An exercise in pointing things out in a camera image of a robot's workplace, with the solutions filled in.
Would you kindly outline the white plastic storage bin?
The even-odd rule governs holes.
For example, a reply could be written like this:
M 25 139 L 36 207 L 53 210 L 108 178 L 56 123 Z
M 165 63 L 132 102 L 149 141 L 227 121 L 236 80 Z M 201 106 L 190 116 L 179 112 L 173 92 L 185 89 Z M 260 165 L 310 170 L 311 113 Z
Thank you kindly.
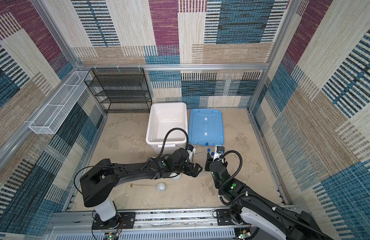
M 163 154 L 186 147 L 186 136 L 182 131 L 171 132 L 163 146 L 163 141 L 169 130 L 181 128 L 188 131 L 188 114 L 185 103 L 155 103 L 151 106 L 146 143 L 158 155 L 162 148 Z

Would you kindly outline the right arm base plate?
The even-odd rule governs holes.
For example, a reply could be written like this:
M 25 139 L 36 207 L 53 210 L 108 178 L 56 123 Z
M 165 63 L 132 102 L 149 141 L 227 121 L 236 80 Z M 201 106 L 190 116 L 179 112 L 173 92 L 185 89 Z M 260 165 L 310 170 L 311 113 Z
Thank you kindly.
M 213 211 L 212 215 L 217 219 L 219 226 L 239 225 L 235 220 L 232 219 L 229 209 L 216 209 Z

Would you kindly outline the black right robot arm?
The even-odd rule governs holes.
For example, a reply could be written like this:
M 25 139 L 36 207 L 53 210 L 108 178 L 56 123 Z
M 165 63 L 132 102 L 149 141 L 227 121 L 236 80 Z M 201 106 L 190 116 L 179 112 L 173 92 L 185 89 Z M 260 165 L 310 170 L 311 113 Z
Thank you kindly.
M 225 157 L 235 154 L 238 169 L 230 175 Z M 234 150 L 223 154 L 207 154 L 206 170 L 211 173 L 218 197 L 229 207 L 231 221 L 236 225 L 249 224 L 278 240 L 329 240 L 314 218 L 305 211 L 288 210 L 260 196 L 236 179 L 243 166 L 242 156 Z

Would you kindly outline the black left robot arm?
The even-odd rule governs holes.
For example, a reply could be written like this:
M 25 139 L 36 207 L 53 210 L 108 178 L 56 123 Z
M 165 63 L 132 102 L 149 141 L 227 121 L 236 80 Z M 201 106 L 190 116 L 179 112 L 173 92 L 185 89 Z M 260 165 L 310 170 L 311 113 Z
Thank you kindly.
M 174 131 L 185 134 L 186 146 L 164 156 L 166 140 Z M 174 178 L 179 174 L 196 178 L 203 168 L 191 162 L 192 155 L 193 147 L 189 144 L 187 132 L 181 128 L 173 128 L 165 135 L 157 157 L 134 164 L 114 164 L 110 159 L 103 159 L 94 166 L 79 170 L 79 172 L 88 171 L 80 178 L 80 187 L 75 187 L 83 197 L 84 206 L 95 208 L 102 222 L 107 222 L 117 214 L 116 207 L 109 198 L 114 187 L 137 180 Z

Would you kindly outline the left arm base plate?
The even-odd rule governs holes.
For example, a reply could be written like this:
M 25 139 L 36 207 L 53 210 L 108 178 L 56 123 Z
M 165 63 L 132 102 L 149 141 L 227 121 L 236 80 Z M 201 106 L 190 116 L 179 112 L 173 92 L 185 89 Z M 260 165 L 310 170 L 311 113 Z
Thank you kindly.
M 136 212 L 119 212 L 115 217 L 103 222 L 99 214 L 95 214 L 92 230 L 124 230 L 132 229 L 135 223 Z

